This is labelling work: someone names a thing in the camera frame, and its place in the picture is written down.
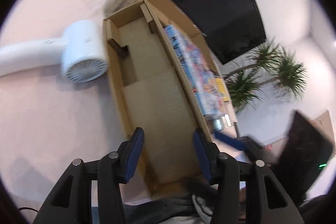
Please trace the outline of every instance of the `cardboard box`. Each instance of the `cardboard box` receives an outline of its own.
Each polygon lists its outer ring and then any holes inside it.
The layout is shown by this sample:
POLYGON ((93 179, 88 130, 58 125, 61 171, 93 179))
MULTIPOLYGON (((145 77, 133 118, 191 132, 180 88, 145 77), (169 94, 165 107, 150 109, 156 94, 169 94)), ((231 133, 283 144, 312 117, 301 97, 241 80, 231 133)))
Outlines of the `cardboard box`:
POLYGON ((125 135, 129 137, 137 126, 144 129, 138 171, 156 198, 180 193, 184 178, 201 174, 194 130, 201 128, 211 141, 193 90, 163 29, 167 24, 194 35, 192 41, 216 69, 201 33, 170 0, 140 0, 104 20, 112 95, 125 135))

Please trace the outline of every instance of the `black cable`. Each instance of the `black cable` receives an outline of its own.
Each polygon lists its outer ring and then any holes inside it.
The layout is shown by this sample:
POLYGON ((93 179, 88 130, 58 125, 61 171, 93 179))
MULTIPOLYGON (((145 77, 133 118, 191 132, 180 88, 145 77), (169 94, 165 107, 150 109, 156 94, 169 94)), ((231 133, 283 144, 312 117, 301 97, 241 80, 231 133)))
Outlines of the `black cable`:
POLYGON ((34 208, 30 208, 30 207, 21 207, 21 208, 18 209, 18 211, 22 211, 22 210, 32 210, 32 211, 34 211, 36 213, 39 212, 38 210, 36 210, 34 208))

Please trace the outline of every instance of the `black tv screen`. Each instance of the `black tv screen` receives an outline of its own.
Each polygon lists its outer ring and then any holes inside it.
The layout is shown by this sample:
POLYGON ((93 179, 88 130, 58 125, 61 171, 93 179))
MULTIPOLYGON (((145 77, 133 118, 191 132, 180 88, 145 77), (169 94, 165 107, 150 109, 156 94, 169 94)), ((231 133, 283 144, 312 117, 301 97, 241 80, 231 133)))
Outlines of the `black tv screen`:
POLYGON ((266 39, 255 0, 172 0, 202 31, 225 64, 266 39))

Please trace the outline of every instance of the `hair dryer handle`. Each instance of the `hair dryer handle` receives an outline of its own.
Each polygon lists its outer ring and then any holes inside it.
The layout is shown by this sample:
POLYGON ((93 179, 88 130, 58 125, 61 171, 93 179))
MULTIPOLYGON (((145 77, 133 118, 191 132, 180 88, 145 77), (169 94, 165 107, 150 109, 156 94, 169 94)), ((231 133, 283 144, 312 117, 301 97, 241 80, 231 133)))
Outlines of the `hair dryer handle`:
POLYGON ((0 76, 61 63, 67 42, 50 38, 0 47, 0 76))

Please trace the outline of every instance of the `green leaves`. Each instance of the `green leaves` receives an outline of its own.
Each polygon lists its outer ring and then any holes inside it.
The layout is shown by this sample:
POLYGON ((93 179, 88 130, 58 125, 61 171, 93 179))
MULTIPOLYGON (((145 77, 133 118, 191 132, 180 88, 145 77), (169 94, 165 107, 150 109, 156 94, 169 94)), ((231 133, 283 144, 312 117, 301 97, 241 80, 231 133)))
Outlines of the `green leaves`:
POLYGON ((266 41, 249 52, 248 58, 253 60, 257 68, 272 71, 278 62, 279 44, 274 39, 266 41))
POLYGON ((306 69, 303 63, 295 61, 294 53, 282 47, 273 75, 278 78, 274 87, 282 92, 282 96, 292 94, 295 99, 302 97, 307 86, 306 69))
POLYGON ((254 94, 256 91, 260 91, 257 78, 255 71, 240 71, 233 78, 226 80, 226 86, 236 112, 242 110, 254 99, 262 99, 254 94))
POLYGON ((262 99, 255 92, 268 83, 274 83, 280 96, 293 96, 294 99, 302 97, 306 88, 306 69, 303 63, 295 60, 294 53, 274 44, 273 39, 252 49, 247 57, 252 61, 250 65, 223 77, 236 111, 242 110, 254 99, 262 99))

